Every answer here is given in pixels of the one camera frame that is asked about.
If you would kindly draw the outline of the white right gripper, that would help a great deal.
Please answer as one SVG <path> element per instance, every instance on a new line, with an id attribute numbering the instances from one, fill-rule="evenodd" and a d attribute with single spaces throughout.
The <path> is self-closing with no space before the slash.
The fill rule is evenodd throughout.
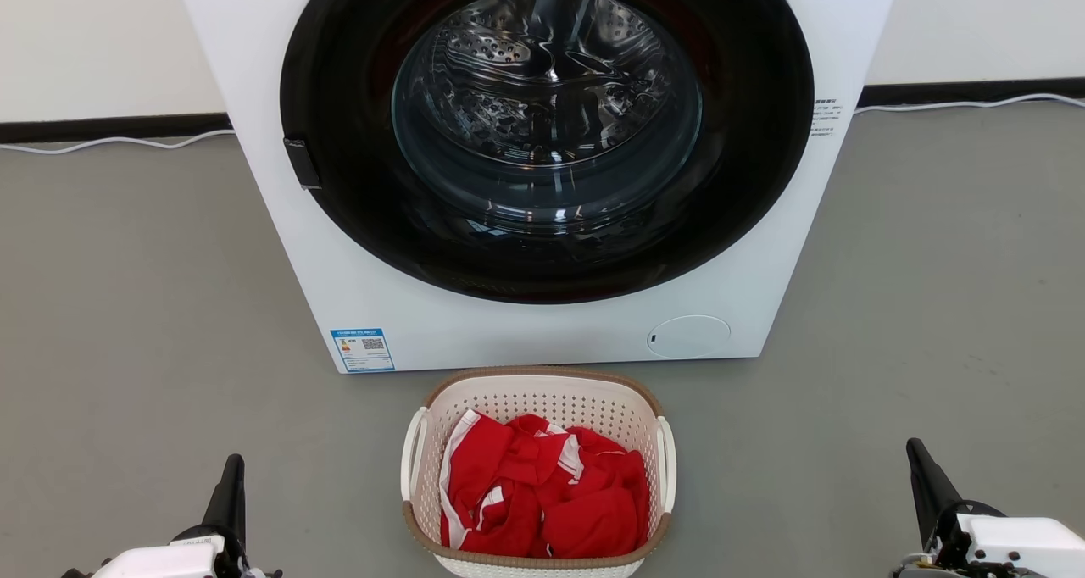
<path id="1" fill-rule="evenodd" d="M 1082 577 L 1084 540 L 1061 521 L 1010 517 L 963 500 L 919 438 L 907 440 L 915 515 L 923 551 L 892 577 Z"/>

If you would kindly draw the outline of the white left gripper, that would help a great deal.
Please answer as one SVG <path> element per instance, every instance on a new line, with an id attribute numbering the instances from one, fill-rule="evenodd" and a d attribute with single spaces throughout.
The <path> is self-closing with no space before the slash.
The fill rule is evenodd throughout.
<path id="1" fill-rule="evenodd" d="M 247 494 L 241 454 L 225 461 L 214 486 L 203 526 L 176 536 L 166 545 L 137 547 L 105 558 L 95 570 L 71 568 L 63 577 L 282 577 L 263 571 L 247 556 Z"/>

